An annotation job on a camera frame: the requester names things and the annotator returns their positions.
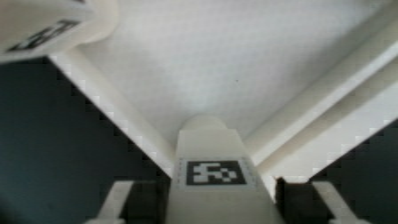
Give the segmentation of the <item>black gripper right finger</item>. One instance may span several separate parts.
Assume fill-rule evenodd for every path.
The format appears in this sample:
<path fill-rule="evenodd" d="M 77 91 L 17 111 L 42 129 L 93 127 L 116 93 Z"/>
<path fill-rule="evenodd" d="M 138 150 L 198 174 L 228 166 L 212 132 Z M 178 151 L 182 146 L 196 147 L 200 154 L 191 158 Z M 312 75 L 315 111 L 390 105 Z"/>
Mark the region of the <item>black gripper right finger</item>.
<path fill-rule="evenodd" d="M 372 224 L 360 217 L 330 181 L 276 185 L 276 205 L 287 224 Z"/>

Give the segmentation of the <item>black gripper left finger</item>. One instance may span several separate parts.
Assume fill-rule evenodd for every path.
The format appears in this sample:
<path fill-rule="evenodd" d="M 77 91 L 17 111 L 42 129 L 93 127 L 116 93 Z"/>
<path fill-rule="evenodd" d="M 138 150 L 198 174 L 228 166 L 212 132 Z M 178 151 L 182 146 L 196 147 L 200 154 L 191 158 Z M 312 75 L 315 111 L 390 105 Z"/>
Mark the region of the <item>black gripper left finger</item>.
<path fill-rule="evenodd" d="M 116 181 L 99 214 L 83 224 L 164 224 L 166 193 L 159 181 Z"/>

